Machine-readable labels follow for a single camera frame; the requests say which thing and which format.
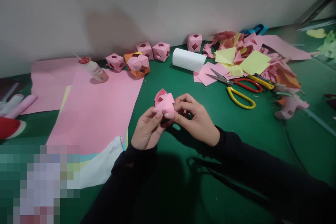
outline fingernail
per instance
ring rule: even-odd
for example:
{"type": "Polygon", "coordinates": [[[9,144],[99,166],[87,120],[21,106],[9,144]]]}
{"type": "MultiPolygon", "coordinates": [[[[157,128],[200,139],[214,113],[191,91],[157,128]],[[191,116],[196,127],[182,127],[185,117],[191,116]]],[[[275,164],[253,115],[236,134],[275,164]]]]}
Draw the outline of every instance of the fingernail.
{"type": "Polygon", "coordinates": [[[165,118],[167,118],[167,119],[169,119],[169,120],[173,120],[174,119],[174,114],[165,114],[164,115],[165,116],[165,118]]]}
{"type": "Polygon", "coordinates": [[[159,112],[157,112],[155,116],[156,116],[156,118],[160,118],[161,115],[162,115],[162,110],[159,110],[159,112]]]}

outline black sleeve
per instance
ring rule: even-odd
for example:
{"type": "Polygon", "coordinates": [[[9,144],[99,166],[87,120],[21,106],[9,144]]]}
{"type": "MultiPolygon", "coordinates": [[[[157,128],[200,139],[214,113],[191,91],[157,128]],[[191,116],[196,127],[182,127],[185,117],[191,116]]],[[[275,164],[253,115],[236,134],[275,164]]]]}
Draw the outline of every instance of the black sleeve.
{"type": "Polygon", "coordinates": [[[115,161],[111,176],[81,223],[127,223],[140,187],[155,166],[155,154],[156,147],[142,151],[130,144],[115,161]]]}
{"type": "Polygon", "coordinates": [[[220,140],[213,147],[226,175],[258,190],[282,205],[297,220],[329,223],[335,206],[335,190],[296,166],[243,143],[234,132],[217,127],[220,140]]]}

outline orange origami cube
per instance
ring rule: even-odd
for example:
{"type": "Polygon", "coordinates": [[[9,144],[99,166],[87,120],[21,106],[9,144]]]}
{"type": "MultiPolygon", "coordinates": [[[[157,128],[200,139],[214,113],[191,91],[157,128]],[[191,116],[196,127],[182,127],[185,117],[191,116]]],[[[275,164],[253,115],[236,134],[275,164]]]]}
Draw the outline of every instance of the orange origami cube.
{"type": "Polygon", "coordinates": [[[137,79],[140,79],[151,72],[148,57],[142,55],[140,51],[136,53],[125,54],[124,57],[128,70],[137,79]]]}

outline glue bottle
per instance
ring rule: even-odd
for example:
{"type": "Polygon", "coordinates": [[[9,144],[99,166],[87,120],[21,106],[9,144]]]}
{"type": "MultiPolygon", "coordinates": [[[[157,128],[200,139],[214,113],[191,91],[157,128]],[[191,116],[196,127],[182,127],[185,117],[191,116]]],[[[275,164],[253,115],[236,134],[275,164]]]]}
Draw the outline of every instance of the glue bottle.
{"type": "Polygon", "coordinates": [[[99,82],[105,82],[109,79],[109,76],[105,71],[100,68],[100,66],[92,61],[89,57],[83,57],[78,60],[78,63],[82,65],[82,67],[91,74],[91,76],[99,82]]]}

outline hand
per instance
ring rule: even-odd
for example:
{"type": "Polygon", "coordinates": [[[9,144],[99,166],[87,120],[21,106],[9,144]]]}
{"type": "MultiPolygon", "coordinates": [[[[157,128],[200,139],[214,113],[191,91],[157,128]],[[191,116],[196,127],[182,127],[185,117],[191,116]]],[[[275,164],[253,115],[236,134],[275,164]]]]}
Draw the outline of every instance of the hand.
{"type": "Polygon", "coordinates": [[[215,146],[219,142],[220,133],[215,127],[209,114],[202,104],[198,103],[194,97],[186,93],[176,98],[175,111],[191,113],[194,117],[188,120],[180,114],[165,114],[165,118],[173,120],[175,123],[185,128],[194,138],[215,146]]]}
{"type": "Polygon", "coordinates": [[[150,107],[138,120],[131,144],[135,149],[146,150],[154,148],[166,128],[173,124],[168,121],[161,125],[162,111],[155,113],[150,107]]]}

